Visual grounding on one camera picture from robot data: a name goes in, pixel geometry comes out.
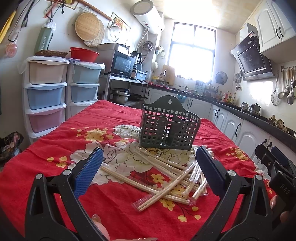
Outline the person's right hand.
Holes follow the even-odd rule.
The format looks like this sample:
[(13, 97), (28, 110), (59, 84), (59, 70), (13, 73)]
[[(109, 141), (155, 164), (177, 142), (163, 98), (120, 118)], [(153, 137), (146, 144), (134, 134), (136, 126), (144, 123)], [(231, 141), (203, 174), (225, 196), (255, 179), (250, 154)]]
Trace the person's right hand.
[(286, 209), (284, 206), (285, 203), (283, 200), (275, 195), (270, 200), (270, 208), (272, 210), (273, 220), (281, 221), (281, 223), (285, 223), (290, 215), (290, 211)]

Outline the person's left hand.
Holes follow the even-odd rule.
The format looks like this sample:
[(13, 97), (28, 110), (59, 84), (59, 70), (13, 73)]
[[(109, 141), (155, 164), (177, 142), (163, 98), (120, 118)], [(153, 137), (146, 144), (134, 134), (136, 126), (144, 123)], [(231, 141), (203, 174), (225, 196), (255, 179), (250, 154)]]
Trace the person's left hand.
[[(111, 240), (110, 235), (107, 229), (105, 228), (105, 226), (102, 224), (100, 217), (97, 214), (94, 214), (91, 220), (96, 225), (96, 227), (101, 231), (101, 233), (107, 238), (107, 240)], [(141, 237), (141, 238), (134, 238), (130, 240), (120, 238), (113, 241), (156, 241), (156, 240), (158, 240), (157, 237)]]

